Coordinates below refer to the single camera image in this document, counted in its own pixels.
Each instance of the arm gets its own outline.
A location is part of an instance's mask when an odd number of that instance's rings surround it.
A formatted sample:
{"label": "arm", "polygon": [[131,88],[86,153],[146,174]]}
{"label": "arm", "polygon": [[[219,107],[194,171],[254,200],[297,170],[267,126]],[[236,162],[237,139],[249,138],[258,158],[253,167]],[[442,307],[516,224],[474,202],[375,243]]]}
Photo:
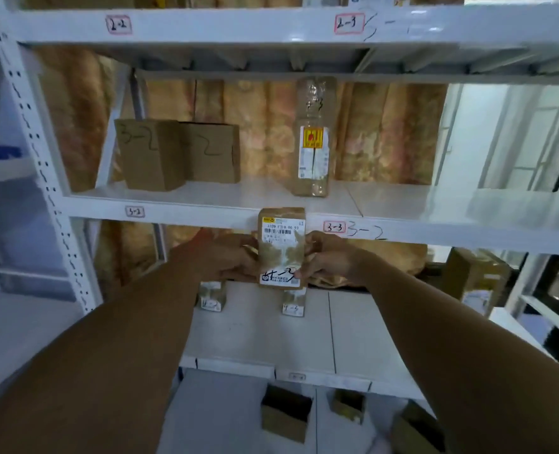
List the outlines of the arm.
{"label": "arm", "polygon": [[368,289],[456,452],[559,452],[558,363],[340,237],[307,240],[318,253],[301,276],[340,274]]}
{"label": "arm", "polygon": [[244,244],[200,233],[41,351],[0,398],[0,453],[154,453],[200,281],[257,274]]}

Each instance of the person's left hand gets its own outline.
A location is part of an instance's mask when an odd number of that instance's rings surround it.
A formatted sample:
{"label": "person's left hand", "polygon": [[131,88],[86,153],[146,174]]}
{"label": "person's left hand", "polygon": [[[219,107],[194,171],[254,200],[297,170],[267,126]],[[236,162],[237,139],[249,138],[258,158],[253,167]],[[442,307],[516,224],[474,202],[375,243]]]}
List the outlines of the person's left hand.
{"label": "person's left hand", "polygon": [[191,241],[175,247],[170,258],[192,261],[202,282],[227,279],[257,282],[258,257],[245,246],[258,249],[258,241],[249,234],[224,234],[214,238],[210,229],[201,229]]}

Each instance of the person's right arm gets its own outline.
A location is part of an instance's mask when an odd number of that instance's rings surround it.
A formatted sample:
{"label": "person's right arm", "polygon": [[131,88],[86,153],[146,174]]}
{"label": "person's right arm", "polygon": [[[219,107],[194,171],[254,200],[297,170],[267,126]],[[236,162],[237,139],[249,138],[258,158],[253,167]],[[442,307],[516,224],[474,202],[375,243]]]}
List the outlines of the person's right arm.
{"label": "person's right arm", "polygon": [[372,294],[457,453],[559,453],[559,364],[430,285],[314,231],[300,275],[339,274]]}

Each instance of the yellow and red sticker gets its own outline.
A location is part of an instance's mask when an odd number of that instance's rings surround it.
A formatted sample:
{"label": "yellow and red sticker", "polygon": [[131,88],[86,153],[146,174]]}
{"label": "yellow and red sticker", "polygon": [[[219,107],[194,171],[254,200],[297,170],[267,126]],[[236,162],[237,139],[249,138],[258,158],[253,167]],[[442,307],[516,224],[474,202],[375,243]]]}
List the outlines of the yellow and red sticker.
{"label": "yellow and red sticker", "polygon": [[303,128],[303,148],[323,148],[324,128],[305,127]]}

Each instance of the hand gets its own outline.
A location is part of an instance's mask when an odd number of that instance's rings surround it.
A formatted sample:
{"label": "hand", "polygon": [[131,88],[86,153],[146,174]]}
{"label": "hand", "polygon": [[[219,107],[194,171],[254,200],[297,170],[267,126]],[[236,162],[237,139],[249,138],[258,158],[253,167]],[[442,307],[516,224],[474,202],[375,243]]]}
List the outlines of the hand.
{"label": "hand", "polygon": [[257,282],[258,258],[246,245],[258,248],[258,241],[249,234],[214,238],[210,229],[201,229],[192,240],[172,249],[170,258],[193,261],[202,282],[227,279]]}
{"label": "hand", "polygon": [[312,231],[305,238],[305,255],[314,254],[313,258],[303,264],[296,276],[308,279],[312,275],[342,275],[351,282],[361,283],[358,277],[358,265],[372,253],[352,246],[346,239],[335,234]]}

